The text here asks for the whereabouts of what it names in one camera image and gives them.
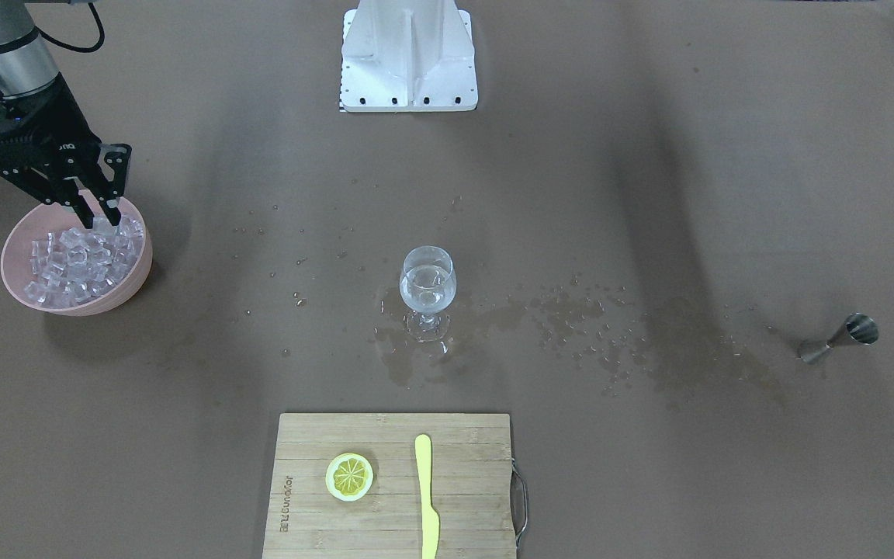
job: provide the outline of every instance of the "metal handle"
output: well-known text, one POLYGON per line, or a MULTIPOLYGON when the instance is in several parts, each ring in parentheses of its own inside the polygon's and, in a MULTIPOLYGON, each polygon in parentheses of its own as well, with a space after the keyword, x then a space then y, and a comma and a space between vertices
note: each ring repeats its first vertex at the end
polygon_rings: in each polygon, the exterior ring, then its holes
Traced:
POLYGON ((526 491, 526 481, 519 474, 519 468, 515 466, 515 459, 512 459, 512 477, 519 482, 519 491, 522 492, 522 525, 519 526, 519 530, 515 531, 515 549, 518 551, 522 534, 525 534, 526 527, 529 526, 529 492, 526 491))

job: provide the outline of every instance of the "metal jigger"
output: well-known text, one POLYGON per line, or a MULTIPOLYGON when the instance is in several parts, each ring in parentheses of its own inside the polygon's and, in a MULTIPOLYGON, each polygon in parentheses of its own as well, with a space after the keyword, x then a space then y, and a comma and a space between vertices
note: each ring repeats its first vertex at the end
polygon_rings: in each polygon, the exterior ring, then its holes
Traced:
POLYGON ((871 345, 878 341, 878 325, 869 316, 855 312, 847 316, 837 333, 827 340, 805 340, 799 344, 799 358, 815 365, 839 345, 871 345))

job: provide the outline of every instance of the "black cable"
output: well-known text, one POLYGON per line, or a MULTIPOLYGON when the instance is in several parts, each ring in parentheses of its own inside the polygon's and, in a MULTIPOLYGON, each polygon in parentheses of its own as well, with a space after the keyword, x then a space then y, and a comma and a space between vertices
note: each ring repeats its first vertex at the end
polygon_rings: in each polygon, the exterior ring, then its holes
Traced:
POLYGON ((44 39, 47 39, 47 41, 54 43, 54 45, 57 45, 58 47, 61 47, 61 49, 74 50, 75 53, 95 53, 96 50, 102 49, 102 43, 106 42, 106 30, 102 28, 102 19, 99 18, 99 12, 95 10, 95 3, 89 2, 88 9, 92 10, 92 17, 95 18, 95 24, 99 28, 99 41, 97 41, 95 45, 92 45, 91 47, 76 47, 74 45, 68 45, 68 43, 57 41, 57 39, 54 39, 52 36, 47 35, 47 32, 43 31, 43 29, 40 29, 40 35, 43 35, 44 39))

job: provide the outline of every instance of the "glass of water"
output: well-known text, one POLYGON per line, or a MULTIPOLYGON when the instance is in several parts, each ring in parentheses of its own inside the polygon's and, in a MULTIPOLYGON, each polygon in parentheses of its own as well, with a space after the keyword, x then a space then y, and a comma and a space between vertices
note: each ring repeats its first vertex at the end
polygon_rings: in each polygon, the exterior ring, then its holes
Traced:
POLYGON ((443 339, 450 317, 443 314, 457 294, 454 262, 439 247, 413 248, 402 262, 398 280, 402 300, 412 309, 405 329, 420 342, 443 339))

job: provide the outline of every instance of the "cutting board handle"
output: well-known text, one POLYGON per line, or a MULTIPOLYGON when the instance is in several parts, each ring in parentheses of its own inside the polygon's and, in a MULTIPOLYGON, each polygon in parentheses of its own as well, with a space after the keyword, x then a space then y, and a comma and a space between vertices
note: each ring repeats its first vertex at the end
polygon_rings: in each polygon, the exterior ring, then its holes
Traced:
MULTIPOLYGON (((512 529, 515 530, 515 549, 519 551, 519 542, 522 540, 522 535, 526 533, 526 528, 529 527, 529 492, 528 489, 526 489, 526 481, 519 473, 519 468, 515 466, 515 459, 512 459, 512 478, 517 481, 519 494, 522 497, 522 523, 519 524, 518 528, 515 521, 512 523, 512 529)), ((511 491, 512 484, 510 484, 510 502, 512 500, 511 491)))

